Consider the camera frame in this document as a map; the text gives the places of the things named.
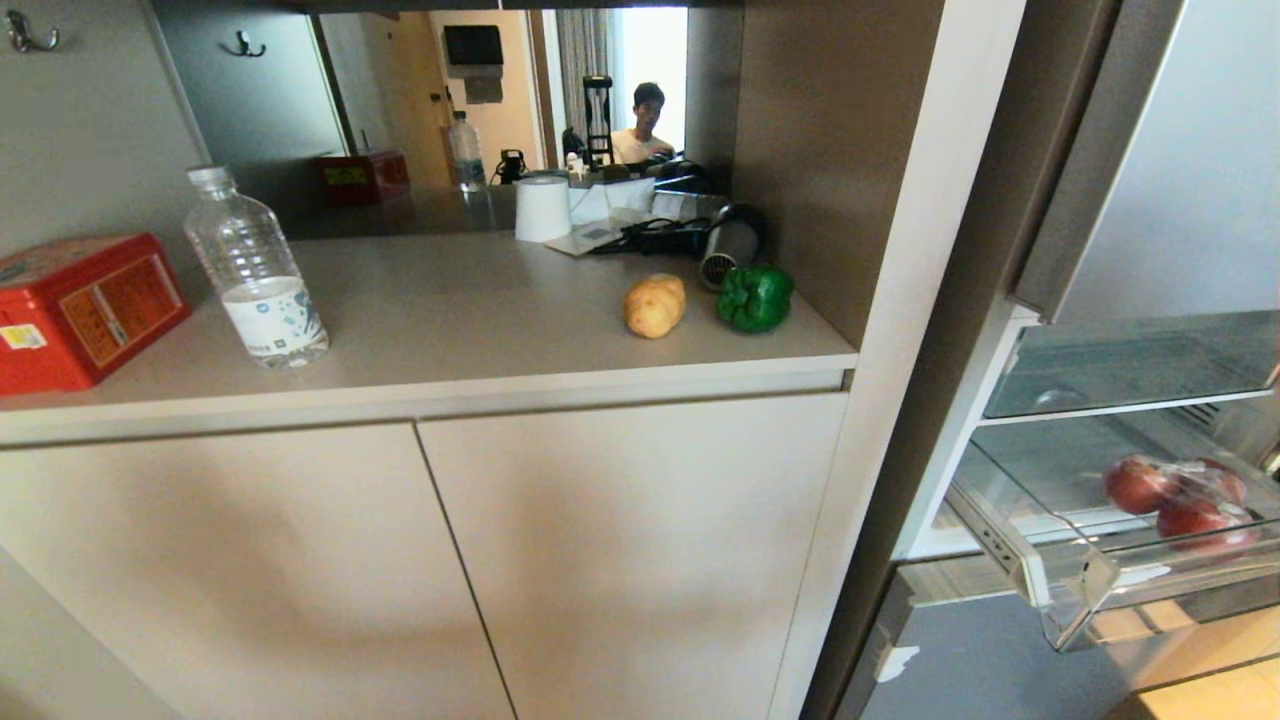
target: white cabinet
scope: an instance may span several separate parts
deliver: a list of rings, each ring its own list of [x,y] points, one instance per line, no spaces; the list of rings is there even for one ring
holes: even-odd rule
[[[408,423],[0,452],[0,544],[191,720],[512,717]]]
[[[420,424],[520,719],[763,719],[845,401]]]

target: toilet paper roll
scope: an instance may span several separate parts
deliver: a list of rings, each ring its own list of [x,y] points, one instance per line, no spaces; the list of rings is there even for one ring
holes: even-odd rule
[[[541,176],[516,182],[516,240],[547,242],[571,232],[566,178]]]

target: red box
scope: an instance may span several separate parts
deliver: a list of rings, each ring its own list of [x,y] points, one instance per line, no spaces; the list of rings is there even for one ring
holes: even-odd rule
[[[376,205],[408,192],[408,165],[399,150],[333,152],[315,159],[325,195],[334,205]]]
[[[0,260],[0,395],[96,386],[191,315],[150,233]]]

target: man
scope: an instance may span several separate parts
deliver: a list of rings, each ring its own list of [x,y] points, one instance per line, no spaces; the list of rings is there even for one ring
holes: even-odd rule
[[[635,101],[631,111],[636,114],[636,127],[613,133],[613,160],[631,164],[644,163],[654,155],[675,155],[676,149],[671,143],[653,135],[653,127],[662,117],[662,105],[667,101],[662,88],[653,82],[641,82],[636,86]]]

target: countertop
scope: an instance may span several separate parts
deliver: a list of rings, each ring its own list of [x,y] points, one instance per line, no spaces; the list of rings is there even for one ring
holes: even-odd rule
[[[420,188],[378,205],[329,206],[282,223],[291,240],[307,241],[511,231],[516,228],[516,186],[497,184],[474,193]]]
[[[511,232],[292,247],[329,329],[325,356],[259,368],[195,277],[183,283],[191,319],[99,387],[0,398],[0,445],[351,421],[392,406],[416,416],[412,404],[442,398],[524,393],[538,405],[539,393],[585,388],[838,374],[858,359],[799,293],[772,333],[732,331],[691,258],[573,259]],[[689,309],[666,338],[643,340],[627,331],[622,299],[658,272],[685,279]]]

